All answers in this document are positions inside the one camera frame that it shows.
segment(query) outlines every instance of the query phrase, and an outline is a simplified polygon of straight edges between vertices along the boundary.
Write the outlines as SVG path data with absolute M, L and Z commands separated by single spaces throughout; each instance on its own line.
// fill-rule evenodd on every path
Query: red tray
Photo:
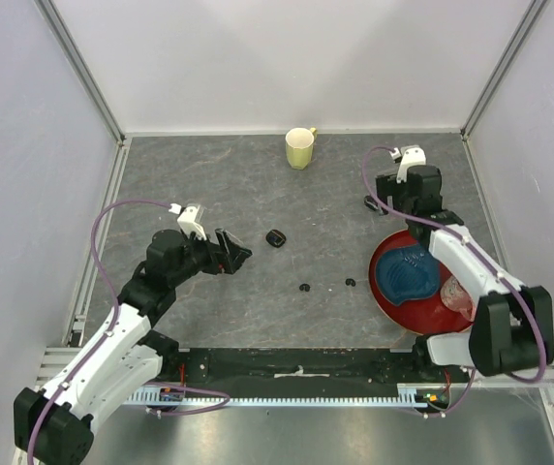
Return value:
M 407 247 L 416 244 L 408 231 L 400 231 L 390 235 L 378 246 L 369 269 L 369 283 L 372 294 L 381 310 L 394 322 L 408 331 L 417 334 L 431 334 L 435 332 L 460 332 L 468 329 L 471 322 L 462 315 L 447 309 L 441 302 L 438 292 L 422 300 L 407 300 L 400 306 L 390 303 L 376 282 L 376 263 L 381 255 L 391 249 Z M 441 287 L 451 276 L 449 270 L 441 263 Z

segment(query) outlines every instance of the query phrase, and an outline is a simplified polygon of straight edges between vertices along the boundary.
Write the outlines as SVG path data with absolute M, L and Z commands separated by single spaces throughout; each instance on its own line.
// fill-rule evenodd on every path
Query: gray marbled surface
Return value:
M 419 144 L 443 173 L 445 205 L 493 252 L 458 135 L 319 135 L 306 170 L 290 168 L 282 136 L 133 139 L 120 200 L 199 202 L 208 232 L 225 228 L 254 253 L 233 276 L 201 274 L 180 286 L 156 329 L 183 347 L 410 347 L 414 336 L 384 315 L 367 282 L 378 244 L 405 228 L 363 206 L 361 157 L 376 144 Z M 369 168 L 371 178 L 396 170 L 384 153 Z M 175 227 L 175 217 L 155 206 L 113 212 L 103 261 L 118 291 L 152 234 Z M 288 238 L 281 249 L 264 240 L 273 228 Z M 356 287 L 344 284 L 349 277 Z M 303 282 L 311 292 L 298 289 Z M 87 337 L 109 308 L 99 279 Z

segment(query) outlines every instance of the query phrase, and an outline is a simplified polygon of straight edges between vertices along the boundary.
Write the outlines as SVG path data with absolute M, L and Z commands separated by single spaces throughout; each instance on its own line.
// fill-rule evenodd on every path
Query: small black object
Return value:
M 286 236 L 279 230 L 270 230 L 266 235 L 266 242 L 279 248 L 286 243 Z
M 363 204 L 372 211 L 379 210 L 378 204 L 376 203 L 376 201 L 372 196 L 365 196 L 365 198 L 363 199 Z

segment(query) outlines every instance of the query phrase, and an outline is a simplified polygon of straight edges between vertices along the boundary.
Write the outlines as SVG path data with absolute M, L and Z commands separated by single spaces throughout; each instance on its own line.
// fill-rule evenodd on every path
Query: gray floor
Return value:
M 158 420 L 122 407 L 84 464 L 554 465 L 554 442 L 534 393 L 474 390 L 447 418 L 428 420 L 339 407 L 239 407 Z
M 379 143 L 421 145 L 443 172 L 446 206 L 493 252 L 458 135 L 319 135 L 306 170 L 290 168 L 282 136 L 134 139 L 120 200 L 199 202 L 208 231 L 226 228 L 254 253 L 234 276 L 199 275 L 181 286 L 156 329 L 184 347 L 410 347 L 414 337 L 383 314 L 366 280 L 375 248 L 405 228 L 362 204 L 361 157 Z M 388 155 L 378 154 L 369 175 L 395 168 Z M 175 219 L 158 207 L 113 213 L 104 263 L 118 290 L 163 228 L 175 228 Z M 272 228 L 288 237 L 281 249 L 264 241 Z M 349 277 L 355 288 L 345 286 Z M 298 289 L 303 282 L 310 293 Z M 86 336 L 109 307 L 99 280 Z

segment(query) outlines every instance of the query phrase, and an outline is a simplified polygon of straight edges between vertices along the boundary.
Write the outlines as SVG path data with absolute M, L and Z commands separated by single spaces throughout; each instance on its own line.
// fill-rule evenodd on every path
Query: blue bowl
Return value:
M 419 244 L 387 250 L 376 263 L 376 283 L 395 306 L 429 298 L 441 287 L 440 264 Z

